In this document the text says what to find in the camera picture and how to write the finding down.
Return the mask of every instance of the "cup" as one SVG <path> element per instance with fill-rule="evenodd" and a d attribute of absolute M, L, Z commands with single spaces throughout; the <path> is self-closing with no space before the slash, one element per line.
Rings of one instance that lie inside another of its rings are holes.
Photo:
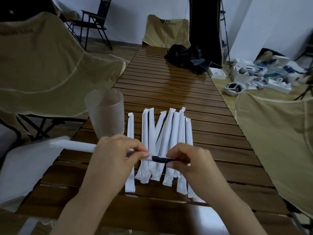
<path fill-rule="evenodd" d="M 115 89 L 94 90 L 86 95 L 85 104 L 98 139 L 124 134 L 122 93 Z"/>

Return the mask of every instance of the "wooden table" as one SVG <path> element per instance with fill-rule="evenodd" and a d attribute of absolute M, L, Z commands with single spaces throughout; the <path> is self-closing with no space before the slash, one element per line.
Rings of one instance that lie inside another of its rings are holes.
<path fill-rule="evenodd" d="M 154 107 L 157 120 L 160 111 L 186 107 L 185 116 L 192 119 L 194 145 L 211 151 L 229 185 L 251 207 L 268 234 L 299 234 L 214 83 L 208 75 L 197 76 L 171 65 L 165 54 L 163 48 L 142 47 L 114 86 L 124 95 L 125 116 L 134 113 L 135 138 L 140 138 L 145 108 Z M 73 140 L 98 142 L 90 121 Z M 77 194 L 90 157 L 90 153 L 64 150 L 17 213 L 57 219 Z M 180 235 L 211 234 L 212 228 L 207 226 L 212 213 L 209 205 L 176 192 L 176 179 L 172 187 L 163 186 L 162 181 L 141 184 L 136 180 L 135 193 L 125 193 L 123 188 L 101 225 Z"/>

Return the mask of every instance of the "white vr headset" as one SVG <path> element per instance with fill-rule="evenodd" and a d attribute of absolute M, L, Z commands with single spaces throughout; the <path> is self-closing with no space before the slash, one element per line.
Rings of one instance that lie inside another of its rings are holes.
<path fill-rule="evenodd" d="M 246 86 L 240 82 L 228 83 L 223 89 L 223 92 L 227 95 L 234 96 L 244 92 L 246 90 Z"/>

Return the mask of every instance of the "chair armrest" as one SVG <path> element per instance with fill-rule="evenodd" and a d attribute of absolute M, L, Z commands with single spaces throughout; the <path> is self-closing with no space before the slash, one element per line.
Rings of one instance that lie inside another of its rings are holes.
<path fill-rule="evenodd" d="M 95 14 L 95 13 L 92 13 L 92 12 L 89 12 L 89 11 L 84 11 L 84 10 L 81 10 L 84 14 L 87 14 L 87 15 L 89 15 L 89 16 L 91 16 L 91 17 L 94 17 L 94 18 L 99 18 L 99 19 L 103 19 L 103 20 L 105 20 L 105 18 L 103 18 L 103 17 L 101 17 L 101 16 L 99 16 L 99 15 L 97 15 L 97 14 Z"/>

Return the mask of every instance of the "fingernail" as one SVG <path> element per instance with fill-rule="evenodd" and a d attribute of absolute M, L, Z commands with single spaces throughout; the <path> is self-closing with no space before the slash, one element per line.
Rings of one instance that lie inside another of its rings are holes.
<path fill-rule="evenodd" d="M 167 168 L 174 168 L 174 162 L 168 162 L 166 163 Z"/>

